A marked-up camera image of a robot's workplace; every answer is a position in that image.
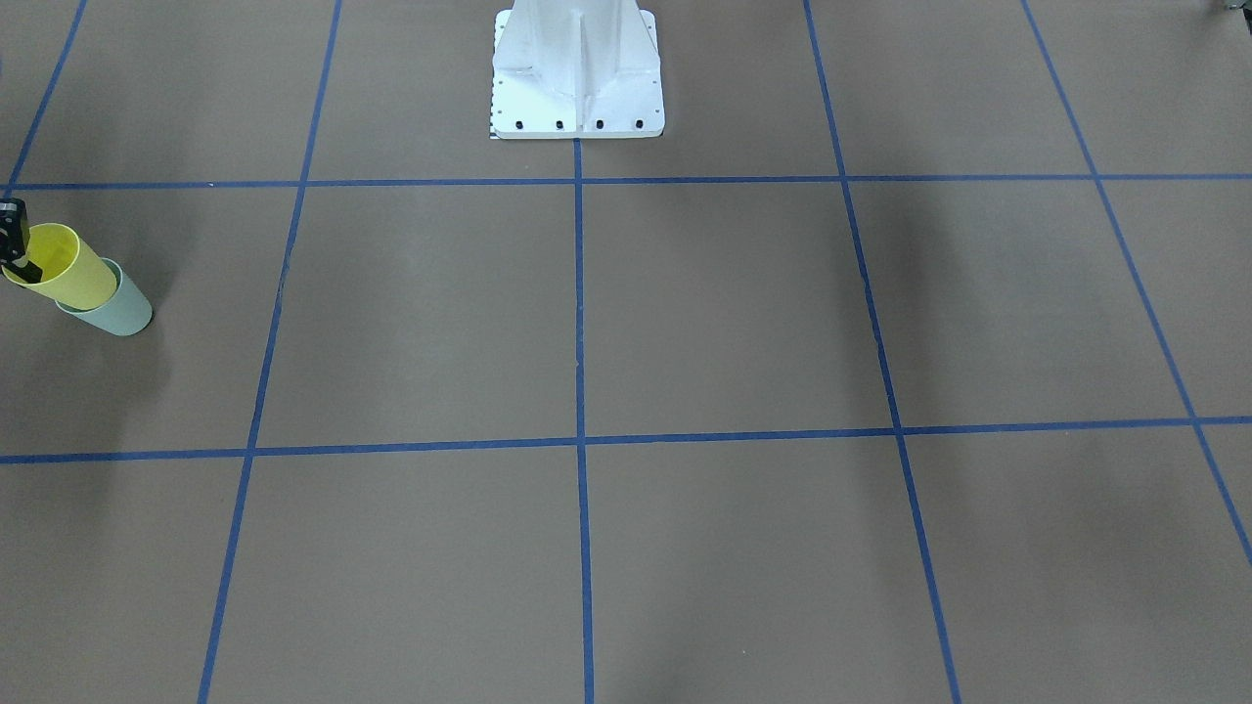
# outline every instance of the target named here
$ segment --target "blue tape line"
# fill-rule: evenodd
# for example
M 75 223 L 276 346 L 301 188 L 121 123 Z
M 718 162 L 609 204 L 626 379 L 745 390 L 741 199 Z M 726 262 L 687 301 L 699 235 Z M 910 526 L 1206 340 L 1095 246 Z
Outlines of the blue tape line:
M 886 360 L 886 346 L 883 343 L 883 329 L 879 324 L 878 307 L 874 303 L 874 288 L 870 283 L 869 267 L 865 263 L 865 251 L 861 247 L 860 225 L 856 222 L 856 208 L 853 203 L 851 184 L 849 183 L 848 169 L 844 164 L 844 150 L 839 140 L 839 128 L 835 122 L 835 110 L 830 100 L 828 88 L 825 63 L 821 58 L 821 46 L 818 41 L 818 28 L 813 19 L 813 6 L 809 0 L 804 0 L 805 20 L 809 25 L 809 41 L 813 45 L 813 59 L 818 69 L 818 83 L 821 85 L 821 100 L 826 109 L 826 122 L 830 129 L 830 144 L 835 152 L 835 164 L 839 168 L 844 205 L 848 209 L 848 227 L 853 237 L 853 247 L 856 251 L 856 268 L 860 272 L 865 288 L 865 307 L 869 312 L 870 327 L 874 331 L 874 343 L 878 347 L 879 371 L 883 375 L 883 388 L 886 392 L 886 405 L 891 415 L 891 430 L 895 435 L 896 451 L 900 456 L 900 468 L 904 474 L 904 486 L 909 495 L 909 509 L 913 514 L 913 529 L 918 539 L 918 551 L 921 555 L 921 567 L 925 572 L 926 590 L 930 595 L 930 610 L 934 615 L 935 633 L 939 639 L 939 650 L 943 654 L 944 670 L 948 675 L 948 690 L 953 704 L 962 704 L 960 683 L 957 678 L 957 665 L 952 655 L 952 644 L 948 639 L 948 625 L 943 613 L 943 600 L 939 598 L 939 585 L 935 580 L 934 565 L 930 557 L 930 542 L 926 539 L 925 522 L 921 516 L 921 505 L 918 501 L 916 485 L 913 481 L 913 466 L 909 460 L 908 443 L 900 422 L 900 410 L 895 398 L 895 385 L 891 381 L 891 368 Z
M 1090 174 L 838 174 L 730 177 L 593 177 L 585 185 L 652 185 L 700 183 L 913 183 L 913 182 L 1067 182 L 1094 180 Z M 1101 174 L 1101 180 L 1249 180 L 1252 174 Z M 427 185 L 571 185 L 572 178 L 361 178 L 310 179 L 307 188 L 419 188 Z M 299 180 L 168 180 L 116 183 L 15 183 L 13 190 L 179 190 L 198 188 L 298 188 Z
M 1196 440 L 1199 442 L 1199 447 L 1204 453 L 1204 461 L 1208 463 L 1209 474 L 1213 475 L 1213 481 L 1217 485 L 1218 494 L 1222 497 L 1222 502 L 1226 505 L 1226 512 L 1231 519 L 1231 525 L 1234 527 L 1234 534 L 1238 536 L 1239 545 L 1243 549 L 1243 556 L 1247 559 L 1248 565 L 1252 565 L 1252 542 L 1248 541 L 1247 529 L 1244 529 L 1238 509 L 1234 506 L 1234 501 L 1231 499 L 1229 491 L 1227 490 L 1222 470 L 1217 465 L 1217 460 L 1209 450 L 1208 438 L 1204 436 L 1203 423 L 1201 423 L 1197 417 L 1196 406 L 1192 403 L 1191 395 L 1187 392 L 1187 385 L 1183 383 L 1182 372 L 1178 370 L 1178 363 L 1174 360 L 1173 352 L 1169 349 L 1169 342 L 1166 339 L 1164 329 L 1161 327 L 1161 319 L 1157 317 L 1156 308 L 1152 306 L 1152 299 L 1148 297 L 1148 289 L 1143 284 L 1143 278 L 1139 276 L 1139 269 L 1134 263 L 1134 257 L 1131 254 L 1131 247 L 1126 242 L 1126 236 L 1122 232 L 1122 224 L 1118 222 L 1117 213 L 1113 209 L 1113 202 L 1109 199 L 1108 190 L 1104 188 L 1104 179 L 1096 168 L 1096 160 L 1092 158 L 1090 149 L 1087 145 L 1087 138 L 1083 137 L 1083 130 L 1078 125 L 1078 118 L 1069 101 L 1069 95 L 1065 94 L 1065 88 L 1060 83 L 1060 74 L 1057 73 L 1057 66 L 1052 60 L 1052 54 L 1048 53 L 1048 45 L 1043 40 L 1043 31 L 1040 31 L 1039 23 L 1035 21 L 1034 13 L 1030 10 L 1030 3 L 1029 0 L 1020 0 L 1020 3 L 1022 10 L 1025 13 L 1027 21 L 1030 24 L 1030 31 L 1034 33 L 1035 43 L 1039 45 L 1039 53 L 1043 55 L 1043 61 L 1048 66 L 1048 74 L 1052 76 L 1052 83 L 1057 89 L 1057 95 L 1060 96 L 1060 103 L 1065 108 L 1065 115 L 1069 118 L 1069 125 L 1073 128 L 1074 137 L 1078 139 L 1078 147 L 1082 149 L 1083 158 L 1087 160 L 1087 167 L 1094 177 L 1096 189 L 1099 193 L 1101 202 L 1104 204 L 1104 213 L 1108 215 L 1109 224 L 1113 225 L 1113 234 L 1117 237 L 1117 244 L 1122 249 L 1122 257 L 1126 259 L 1126 266 L 1131 271 L 1131 278 L 1134 281 L 1134 288 L 1139 293 L 1139 301 L 1143 303 L 1143 309 L 1147 312 L 1148 321 L 1152 323 L 1152 332 L 1157 336 L 1157 343 L 1161 346 L 1162 355 L 1164 355 L 1166 365 L 1169 367 L 1169 375 L 1173 377 L 1174 386 L 1178 388 L 1178 397 L 1182 398 L 1182 405 L 1187 410 L 1187 417 L 1192 421 L 1192 427 L 1196 431 Z
M 1213 484 L 1217 485 L 1217 494 L 1222 497 L 1222 504 L 1226 505 L 1226 512 L 1231 517 L 1231 524 L 1234 526 L 1234 535 L 1238 536 L 1239 546 L 1243 547 L 1243 557 L 1247 559 L 1248 566 L 1252 566 L 1252 541 L 1248 540 L 1248 531 L 1243 526 L 1243 520 L 1239 517 L 1239 511 L 1234 506 L 1234 499 L 1231 496 L 1229 487 L 1226 486 L 1226 477 L 1222 476 L 1222 470 L 1217 465 L 1217 457 L 1213 456 L 1213 450 L 1208 445 L 1208 437 L 1204 435 L 1201 423 L 1194 425 L 1196 438 L 1199 441 L 1199 448 L 1204 452 L 1204 462 L 1208 463 L 1208 474 L 1213 476 Z
M 317 98 L 313 101 L 313 116 L 309 120 L 308 140 L 304 145 L 304 162 L 300 167 L 300 185 L 295 192 L 295 204 L 292 209 L 292 224 L 287 233 L 287 246 L 283 252 L 283 266 L 278 274 L 278 289 L 274 293 L 274 308 L 269 318 L 269 336 L 265 342 L 265 356 L 260 366 L 260 378 L 257 382 L 257 400 L 253 408 L 252 425 L 248 430 L 248 456 L 244 458 L 243 470 L 239 474 L 239 491 L 235 497 L 235 510 L 230 522 L 230 537 L 227 542 L 225 561 L 222 566 L 222 584 L 218 589 L 218 601 L 214 609 L 213 625 L 209 630 L 209 645 L 204 654 L 204 670 L 200 674 L 200 693 L 198 704 L 208 704 L 209 688 L 213 684 L 213 668 L 217 661 L 218 640 L 222 635 L 222 621 L 225 615 L 227 599 L 230 590 L 230 575 L 234 569 L 235 546 L 239 540 L 239 526 L 243 522 L 244 502 L 248 499 L 248 482 L 252 477 L 252 463 L 257 450 L 257 438 L 260 435 L 260 418 L 265 410 L 265 392 L 269 386 L 269 372 L 274 361 L 274 347 L 278 342 L 278 326 L 283 317 L 283 288 L 287 284 L 287 274 L 290 269 L 292 251 L 295 247 L 295 237 L 299 232 L 300 213 L 304 208 L 305 184 L 309 178 L 309 169 L 313 164 L 313 152 L 317 145 L 317 130 L 322 118 L 322 104 L 326 100 L 326 88 L 331 78 L 331 63 L 334 58 L 334 43 L 339 31 L 339 16 L 343 11 L 343 0 L 334 1 L 334 10 L 331 15 L 331 31 L 326 40 L 326 54 L 322 59 L 322 74 L 318 79 Z
M 836 183 L 838 175 L 737 175 L 737 177 L 595 177 L 593 185 L 657 185 L 675 183 Z
M 388 452 L 454 452 L 459 450 L 516 450 L 525 447 L 573 447 L 573 437 L 531 437 L 518 440 L 463 440 L 432 442 L 378 442 L 369 445 L 305 445 L 258 447 L 257 457 L 305 457 L 321 455 L 377 455 Z
M 156 180 L 119 183 L 23 183 L 15 190 L 187 190 L 198 188 L 295 188 L 298 180 Z
M 1069 432 L 1090 430 L 1129 430 L 1151 427 L 1246 426 L 1252 416 L 1208 416 L 1191 418 L 1128 418 L 1107 421 L 1055 421 L 1033 423 L 983 423 L 957 426 L 903 426 L 903 435 L 985 435 L 1009 432 Z M 583 438 L 587 446 L 659 445 L 700 442 L 745 442 L 777 440 L 830 440 L 845 437 L 890 437 L 890 427 L 777 430 L 745 432 L 675 432 L 644 435 L 593 435 Z M 298 457 L 319 455 L 369 455 L 387 452 L 454 452 L 461 450 L 513 450 L 526 447 L 576 447 L 577 437 L 522 437 L 501 440 L 447 440 L 426 442 L 377 442 L 346 445 L 288 445 L 205 450 L 141 450 L 134 452 L 64 452 L 48 455 L 0 455 L 0 465 L 59 465 L 66 462 L 143 462 L 151 460 L 203 460 L 255 457 Z
M 1057 421 L 1037 423 L 984 423 L 965 426 L 913 426 L 904 435 L 980 435 L 995 432 L 1055 432 L 1082 430 L 1127 430 L 1142 427 L 1191 427 L 1191 418 L 1131 418 L 1114 421 Z
M 61 54 L 56 59 L 56 68 L 53 69 L 53 75 L 48 79 L 48 88 L 44 89 L 44 98 L 39 101 L 39 108 L 35 110 L 35 119 L 30 122 L 30 129 L 26 130 L 26 139 L 21 143 L 21 152 L 18 153 L 18 160 L 13 164 L 13 172 L 9 173 L 9 184 L 4 189 L 4 197 L 9 198 L 13 195 L 14 184 L 18 183 L 18 178 L 21 177 L 21 169 L 26 167 L 26 159 L 30 157 L 30 148 L 35 144 L 35 133 L 39 132 L 39 125 L 44 122 L 44 113 L 48 111 L 48 104 L 53 100 L 53 91 L 56 90 L 56 81 L 61 79 L 61 70 L 65 69 L 65 61 L 70 56 L 70 49 L 74 48 L 74 39 L 78 36 L 79 25 L 83 24 L 83 13 L 86 11 L 86 0 L 79 0 L 78 9 L 74 11 L 74 20 L 70 21 L 70 31 L 65 35 L 65 44 L 61 46 Z
M 850 175 L 853 183 L 899 183 L 899 182 L 1000 182 L 1000 180 L 1092 180 L 1089 174 L 889 174 L 889 175 Z
M 582 688 L 583 703 L 596 700 L 595 630 L 591 594 L 591 506 L 587 489 L 587 383 L 583 291 L 582 140 L 573 140 L 573 271 L 575 271 L 575 426 L 578 448 L 578 545 L 582 564 Z
M 1197 418 L 1204 426 L 1246 426 L 1252 425 L 1252 416 L 1207 416 Z
M 0 465 L 63 465 L 66 462 L 143 462 L 149 460 L 205 460 L 245 457 L 247 450 L 146 450 L 138 452 L 60 452 L 53 455 L 4 455 Z
M 422 185 L 571 185 L 572 178 L 361 178 L 321 179 L 309 188 L 389 188 Z
M 1103 180 L 1248 180 L 1252 174 L 1101 174 Z
M 890 437 L 889 427 L 844 430 L 777 430 L 755 432 L 674 432 L 654 435 L 598 435 L 587 445 L 657 445 L 667 442 L 747 442 L 775 440 L 830 440 L 840 437 Z
M 244 457 L 239 471 L 239 486 L 235 490 L 235 506 L 230 514 L 230 532 L 227 536 L 227 551 L 222 559 L 222 579 L 218 580 L 218 598 L 213 606 L 213 623 L 209 626 L 209 644 L 204 651 L 204 668 L 200 670 L 200 689 L 197 704 L 208 704 L 209 686 L 213 684 L 213 668 L 218 660 L 218 644 L 222 641 L 222 621 L 227 615 L 227 596 L 230 593 L 230 576 L 234 572 L 234 556 L 239 547 L 239 529 L 243 526 L 243 507 L 248 501 L 248 484 L 252 481 L 252 457 Z

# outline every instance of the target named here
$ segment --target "light blue cup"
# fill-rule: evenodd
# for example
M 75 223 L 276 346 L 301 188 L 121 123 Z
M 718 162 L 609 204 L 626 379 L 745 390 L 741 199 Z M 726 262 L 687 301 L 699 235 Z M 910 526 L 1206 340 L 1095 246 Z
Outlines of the light blue cup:
M 113 297 L 90 311 L 71 308 L 60 302 L 56 303 L 56 307 L 85 323 L 119 337 L 135 334 L 148 327 L 148 322 L 153 319 L 153 306 L 116 262 L 105 257 L 100 257 L 100 259 L 113 271 L 113 276 L 118 277 L 118 291 L 114 292 Z

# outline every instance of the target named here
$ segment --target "metal bracket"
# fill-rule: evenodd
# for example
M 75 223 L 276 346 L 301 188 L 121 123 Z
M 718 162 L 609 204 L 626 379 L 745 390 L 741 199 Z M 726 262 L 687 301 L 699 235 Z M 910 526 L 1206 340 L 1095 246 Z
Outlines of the metal bracket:
M 622 139 L 665 129 L 656 18 L 635 0 L 516 0 L 496 15 L 491 132 Z
M 26 203 L 21 198 L 0 199 L 0 267 L 26 283 L 39 283 L 44 269 L 30 261 L 30 227 Z

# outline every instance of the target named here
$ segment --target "yellow cup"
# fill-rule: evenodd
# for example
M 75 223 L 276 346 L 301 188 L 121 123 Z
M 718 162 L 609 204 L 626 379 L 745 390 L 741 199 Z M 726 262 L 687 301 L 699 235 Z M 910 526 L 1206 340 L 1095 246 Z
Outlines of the yellow cup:
M 8 269 L 0 271 L 18 286 L 58 303 L 90 311 L 104 306 L 118 289 L 118 277 L 113 276 L 109 267 L 76 232 L 65 225 L 56 223 L 33 225 L 26 256 L 35 266 L 44 269 L 44 277 L 39 283 L 26 283 Z

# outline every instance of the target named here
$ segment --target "grid square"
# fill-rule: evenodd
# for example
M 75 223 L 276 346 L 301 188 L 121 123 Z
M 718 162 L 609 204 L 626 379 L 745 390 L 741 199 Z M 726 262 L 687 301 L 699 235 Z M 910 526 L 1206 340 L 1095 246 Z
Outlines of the grid square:
M 568 187 L 316 188 L 262 441 L 573 435 Z
M 600 701 L 948 701 L 889 438 L 591 447 Z
M 1252 413 L 1252 183 L 1108 183 L 1199 415 Z
M 346 1 L 313 177 L 572 177 L 568 140 L 490 138 L 493 23 L 511 5 Z
M 1191 428 L 909 445 L 965 701 L 1252 691 L 1248 564 Z
M 835 173 L 803 4 L 640 6 L 656 14 L 665 134 L 587 140 L 588 177 Z
M 293 179 L 327 3 L 89 4 L 24 183 Z
M 1184 413 L 1089 183 L 853 190 L 905 425 Z
M 1252 170 L 1252 41 L 1222 5 L 1032 0 L 1101 172 Z
M 13 173 L 74 21 L 74 0 L 8 3 L 0 23 L 0 179 Z
M 1209 426 L 1204 436 L 1247 530 L 1252 527 L 1252 426 Z
M 585 198 L 588 432 L 890 425 L 838 185 Z
M 849 173 L 1087 173 L 1018 3 L 814 5 Z
M 38 192 L 30 218 L 69 224 L 153 304 L 113 337 L 5 283 L 0 448 L 242 447 L 292 217 L 292 189 Z
M 582 701 L 568 448 L 259 458 L 213 701 Z
M 0 467 L 0 699 L 194 701 L 238 460 Z

